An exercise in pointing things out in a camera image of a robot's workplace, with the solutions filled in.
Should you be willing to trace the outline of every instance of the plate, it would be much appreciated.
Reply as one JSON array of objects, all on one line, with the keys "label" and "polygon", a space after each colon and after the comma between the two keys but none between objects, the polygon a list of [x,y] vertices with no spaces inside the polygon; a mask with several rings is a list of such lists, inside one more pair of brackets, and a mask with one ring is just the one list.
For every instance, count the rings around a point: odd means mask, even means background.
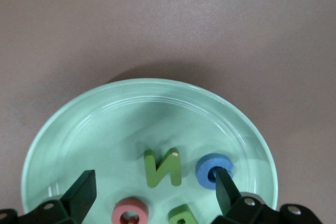
[{"label": "plate", "polygon": [[[144,152],[163,157],[176,147],[182,183],[165,176],[146,185]],[[195,176],[209,153],[234,164],[240,191],[259,194],[276,208],[278,181],[270,150],[256,127],[236,107],[202,88],[173,80],[131,79],[90,90],[67,103],[42,127],[26,157],[22,176],[24,211],[63,194],[78,176],[96,170],[97,199],[84,224],[111,223],[117,202],[143,201],[149,224],[168,223],[173,208],[188,204],[199,223],[220,215],[214,190]]]}]

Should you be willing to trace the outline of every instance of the plate rim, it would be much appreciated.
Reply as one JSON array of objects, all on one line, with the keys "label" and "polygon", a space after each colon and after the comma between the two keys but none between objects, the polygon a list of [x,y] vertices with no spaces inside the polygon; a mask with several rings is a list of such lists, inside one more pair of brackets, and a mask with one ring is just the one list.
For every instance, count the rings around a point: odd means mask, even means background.
[{"label": "plate rim", "polygon": [[23,170],[22,170],[22,176],[21,176],[21,199],[22,199],[22,206],[24,213],[29,212],[28,206],[26,204],[27,198],[26,198],[26,184],[27,184],[27,177],[28,177],[28,170],[29,170],[29,165],[30,165],[30,160],[33,156],[33,153],[35,151],[35,148],[37,144],[39,143],[41,136],[46,132],[46,130],[49,128],[49,126],[59,117],[61,116],[67,109],[72,107],[73,105],[77,104],[81,100],[96,94],[98,92],[101,92],[103,90],[115,88],[118,86],[122,85],[129,85],[129,84],[136,84],[136,83],[156,83],[156,84],[168,84],[171,86],[178,86],[181,88],[187,88],[191,90],[196,90],[197,92],[200,92],[201,94],[204,94],[224,106],[227,106],[230,110],[232,110],[234,113],[236,113],[247,125],[248,127],[253,131],[254,134],[256,134],[258,140],[260,141],[261,145],[263,146],[266,156],[268,158],[268,162],[271,168],[271,173],[272,173],[272,179],[273,179],[273,184],[274,184],[274,189],[273,189],[273,202],[272,205],[270,206],[272,209],[277,208],[278,204],[278,191],[279,191],[279,181],[278,181],[278,175],[277,175],[277,169],[276,165],[274,162],[274,158],[272,156],[272,153],[270,151],[270,148],[268,147],[264,137],[262,134],[259,132],[257,127],[253,124],[253,122],[242,112],[240,111],[237,107],[235,107],[232,103],[228,102],[225,100],[223,97],[220,97],[219,95],[208,91],[204,88],[201,88],[199,86],[189,84],[186,82],[182,81],[177,81],[177,80],[170,80],[170,79],[160,79],[160,78],[134,78],[134,79],[126,79],[126,80],[120,80],[120,81],[115,81],[115,82],[110,82],[101,86],[98,86],[96,88],[90,89],[79,96],[71,99],[69,102],[64,104],[60,109],[58,109],[45,123],[44,125],[40,128],[38,131],[37,135],[34,137],[32,143],[30,144],[29,150],[27,152],[24,165],[23,165]]}]

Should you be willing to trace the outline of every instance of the green letter n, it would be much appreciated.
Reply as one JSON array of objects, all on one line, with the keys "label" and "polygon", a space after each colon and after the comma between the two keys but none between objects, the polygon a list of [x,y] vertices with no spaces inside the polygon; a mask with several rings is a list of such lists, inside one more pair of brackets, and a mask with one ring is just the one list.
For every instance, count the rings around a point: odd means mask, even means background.
[{"label": "green letter n", "polygon": [[170,172],[170,180],[173,186],[179,186],[182,182],[180,155],[177,148],[171,148],[162,158],[159,165],[155,162],[155,153],[152,150],[145,151],[144,161],[147,185],[156,187],[160,181]]}]

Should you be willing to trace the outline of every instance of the screw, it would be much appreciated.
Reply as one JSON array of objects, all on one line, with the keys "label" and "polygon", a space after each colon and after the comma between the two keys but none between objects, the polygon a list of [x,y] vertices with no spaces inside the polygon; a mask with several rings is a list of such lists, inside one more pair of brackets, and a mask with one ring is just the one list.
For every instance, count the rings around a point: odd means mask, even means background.
[{"label": "screw", "polygon": [[300,215],[301,214],[300,209],[297,208],[296,206],[289,206],[288,211],[290,211],[292,214],[295,214],[295,215]]},{"label": "screw", "polygon": [[3,212],[2,214],[0,214],[0,220],[5,219],[7,216],[8,214]]},{"label": "screw", "polygon": [[256,205],[256,202],[251,198],[245,198],[244,202],[245,202],[245,204],[247,204],[249,206],[255,206]]},{"label": "screw", "polygon": [[43,207],[43,209],[44,210],[49,210],[50,208],[52,208],[54,206],[54,203],[48,203],[48,204],[46,204],[44,207]]}]

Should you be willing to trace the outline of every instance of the pink ring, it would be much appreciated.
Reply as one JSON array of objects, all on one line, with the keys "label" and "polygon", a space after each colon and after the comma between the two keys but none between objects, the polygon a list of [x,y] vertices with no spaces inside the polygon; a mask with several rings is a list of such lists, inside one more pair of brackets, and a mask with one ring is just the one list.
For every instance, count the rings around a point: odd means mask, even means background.
[{"label": "pink ring", "polygon": [[[122,214],[132,211],[136,212],[139,216],[138,219],[131,217],[126,220]],[[148,207],[142,201],[136,198],[126,198],[119,201],[114,207],[112,213],[113,224],[147,224],[148,223]]]}]

